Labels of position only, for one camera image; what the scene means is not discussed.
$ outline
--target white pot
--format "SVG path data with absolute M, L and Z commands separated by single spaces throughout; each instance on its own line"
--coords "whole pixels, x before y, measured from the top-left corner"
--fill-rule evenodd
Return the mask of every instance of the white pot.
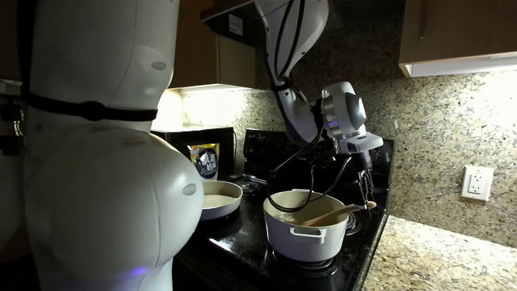
M 309 191 L 296 190 L 276 193 L 272 200 L 283 208 L 297 208 Z M 281 212 L 270 201 L 264 203 L 265 230 L 270 246 L 285 258 L 297 263 L 322 263 L 333 259 L 343 246 L 348 216 L 325 227 L 301 227 L 302 222 L 331 212 L 344 204 L 331 196 L 309 203 L 299 212 Z

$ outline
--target black strap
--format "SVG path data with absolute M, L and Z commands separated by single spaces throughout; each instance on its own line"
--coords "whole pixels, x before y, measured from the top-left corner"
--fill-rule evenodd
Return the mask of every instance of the black strap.
M 44 112 L 83 117 L 91 122 L 99 122 L 99 120 L 150 122 L 157 119 L 157 112 L 159 112 L 159 111 L 116 111 L 116 109 L 108 109 L 99 103 L 70 104 L 63 101 L 47 99 L 36 94 L 24 96 L 24 101 L 29 107 L 34 107 Z

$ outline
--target pot handle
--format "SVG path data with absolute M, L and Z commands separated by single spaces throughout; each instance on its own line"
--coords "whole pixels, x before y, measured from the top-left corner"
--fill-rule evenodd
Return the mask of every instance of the pot handle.
M 318 242 L 318 245 L 323 245 L 325 238 L 327 238 L 327 229 L 323 229 L 323 230 L 322 229 L 312 229 L 312 230 L 291 229 L 289 232 L 291 232 L 293 237 Z

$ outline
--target stove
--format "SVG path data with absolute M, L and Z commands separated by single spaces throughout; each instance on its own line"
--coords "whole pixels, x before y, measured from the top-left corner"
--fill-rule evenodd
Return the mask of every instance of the stove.
M 175 291 L 181 290 L 297 290 L 297 291 L 349 291 L 362 290 L 362 284 L 386 224 L 388 182 L 393 141 L 372 151 L 373 200 L 378 208 L 357 212 L 351 219 L 341 253 L 325 263 L 302 264 L 283 258 L 270 248 L 265 235 L 262 204 L 268 196 L 265 187 L 268 170 L 297 151 L 281 132 L 247 130 L 244 143 L 246 175 L 230 177 L 244 190 L 239 211 L 201 222 L 194 237 L 175 259 Z M 330 166 L 315 174 L 318 188 L 325 190 L 336 177 Z M 338 188 L 330 195 L 344 204 L 362 203 L 356 180 L 357 169 L 351 164 Z M 307 188 L 309 166 L 302 161 L 286 167 L 272 193 Z

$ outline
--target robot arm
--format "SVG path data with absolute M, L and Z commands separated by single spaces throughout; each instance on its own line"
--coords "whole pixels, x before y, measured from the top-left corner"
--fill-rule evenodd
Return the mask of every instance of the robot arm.
M 272 91 L 276 96 L 289 140 L 304 146 L 320 138 L 322 127 L 335 154 L 362 154 L 383 146 L 367 133 L 362 99 L 349 83 L 327 86 L 315 107 L 291 85 L 291 70 L 322 36 L 328 0 L 255 0 L 265 28 L 265 57 Z

